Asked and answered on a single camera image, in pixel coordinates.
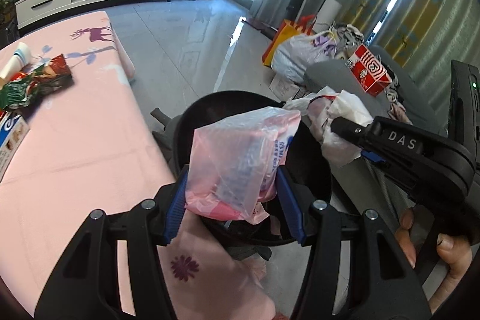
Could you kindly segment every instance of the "red package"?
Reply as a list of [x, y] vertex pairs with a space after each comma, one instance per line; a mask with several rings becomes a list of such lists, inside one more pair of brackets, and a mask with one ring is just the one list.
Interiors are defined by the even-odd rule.
[[363, 90], [376, 97], [392, 83], [385, 67], [365, 45], [360, 45], [345, 65], [360, 82]]

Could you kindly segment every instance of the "black drawer handle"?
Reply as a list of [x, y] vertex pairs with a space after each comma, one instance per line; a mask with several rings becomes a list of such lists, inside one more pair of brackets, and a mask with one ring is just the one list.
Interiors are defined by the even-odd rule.
[[49, 3], [52, 3], [52, 2], [53, 2], [53, 0], [47, 0], [47, 1], [45, 1], [45, 2], [36, 4], [35, 6], [32, 6], [32, 10], [35, 10], [35, 9], [38, 8], [38, 7], [44, 6], [44, 5], [49, 4]]

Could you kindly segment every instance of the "plastic bag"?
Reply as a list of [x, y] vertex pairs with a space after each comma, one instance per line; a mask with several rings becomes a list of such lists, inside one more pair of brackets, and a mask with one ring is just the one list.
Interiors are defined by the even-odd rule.
[[186, 209], [215, 220], [259, 223], [252, 219], [255, 205], [277, 194], [277, 167], [299, 123], [298, 110], [265, 107], [195, 129]]
[[335, 39], [330, 31], [320, 32], [313, 36], [299, 34], [278, 46], [271, 66], [278, 74], [302, 86], [303, 75], [307, 67], [332, 59], [335, 56], [336, 47]]
[[345, 90], [335, 92], [328, 86], [318, 93], [287, 102], [284, 109], [300, 110], [302, 115], [308, 115], [310, 132], [321, 143], [323, 157], [337, 167], [359, 158], [361, 149], [332, 132], [333, 119], [344, 117], [363, 127], [373, 122], [359, 97]]

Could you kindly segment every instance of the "purple flower print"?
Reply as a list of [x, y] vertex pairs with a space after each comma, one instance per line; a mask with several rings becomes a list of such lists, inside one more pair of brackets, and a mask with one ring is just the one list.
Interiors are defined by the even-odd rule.
[[195, 278], [194, 272], [198, 272], [198, 263], [189, 257], [185, 257], [184, 255], [175, 257], [175, 260], [172, 262], [172, 271], [175, 278], [179, 280], [188, 281], [188, 277]]

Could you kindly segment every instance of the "tiled floor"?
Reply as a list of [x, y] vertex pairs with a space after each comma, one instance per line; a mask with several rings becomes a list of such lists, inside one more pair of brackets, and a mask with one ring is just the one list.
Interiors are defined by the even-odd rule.
[[[156, 106], [173, 117], [215, 91], [246, 90], [277, 100], [268, 88], [273, 72], [261, 63], [270, 41], [242, 22], [247, 12], [235, 3], [173, 0], [105, 11], [135, 65], [132, 89], [150, 129], [160, 128], [150, 116]], [[277, 310], [290, 315], [310, 248], [293, 243], [272, 250], [262, 285]], [[349, 263], [344, 259], [340, 293], [347, 287]]]

